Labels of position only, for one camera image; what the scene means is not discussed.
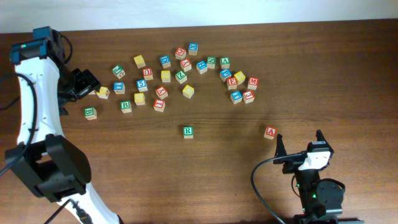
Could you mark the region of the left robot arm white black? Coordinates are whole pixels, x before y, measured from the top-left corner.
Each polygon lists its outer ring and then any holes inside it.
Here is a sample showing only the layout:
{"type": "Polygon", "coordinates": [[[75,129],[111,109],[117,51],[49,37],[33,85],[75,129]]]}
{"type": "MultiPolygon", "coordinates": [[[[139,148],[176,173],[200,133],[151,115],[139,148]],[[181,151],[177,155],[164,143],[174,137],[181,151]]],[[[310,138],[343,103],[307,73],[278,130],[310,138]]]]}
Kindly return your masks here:
{"type": "Polygon", "coordinates": [[[33,38],[14,44],[10,61],[20,86],[21,127],[17,146],[5,151],[6,166],[38,198],[67,209],[80,223],[122,223],[91,183],[88,158],[65,138],[60,117],[64,105],[100,90],[89,71],[67,68],[67,38],[51,27],[33,30],[33,38]]]}

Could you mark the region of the green block letter R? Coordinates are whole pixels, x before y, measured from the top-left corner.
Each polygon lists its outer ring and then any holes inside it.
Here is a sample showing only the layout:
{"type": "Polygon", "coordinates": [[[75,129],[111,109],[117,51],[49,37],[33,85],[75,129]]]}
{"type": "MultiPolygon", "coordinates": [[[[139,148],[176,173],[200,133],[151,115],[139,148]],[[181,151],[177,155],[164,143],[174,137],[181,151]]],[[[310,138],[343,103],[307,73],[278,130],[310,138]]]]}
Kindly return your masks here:
{"type": "Polygon", "coordinates": [[[183,137],[185,139],[193,139],[193,137],[194,137],[193,126],[184,126],[183,127],[183,137]]]}

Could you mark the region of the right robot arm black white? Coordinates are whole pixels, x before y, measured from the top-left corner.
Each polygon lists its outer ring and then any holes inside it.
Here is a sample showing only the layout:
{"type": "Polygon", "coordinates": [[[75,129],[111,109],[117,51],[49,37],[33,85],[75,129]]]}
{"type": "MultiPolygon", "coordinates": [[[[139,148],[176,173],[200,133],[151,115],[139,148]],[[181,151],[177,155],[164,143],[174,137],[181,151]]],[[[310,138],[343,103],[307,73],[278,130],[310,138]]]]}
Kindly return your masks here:
{"type": "Polygon", "coordinates": [[[293,217],[294,223],[338,223],[343,213],[345,185],[334,179],[321,179],[320,171],[329,166],[334,150],[323,133],[316,132],[316,141],[297,154],[287,154],[282,135],[277,135],[274,164],[282,164],[283,174],[293,174],[303,208],[302,215],[293,217]]]}

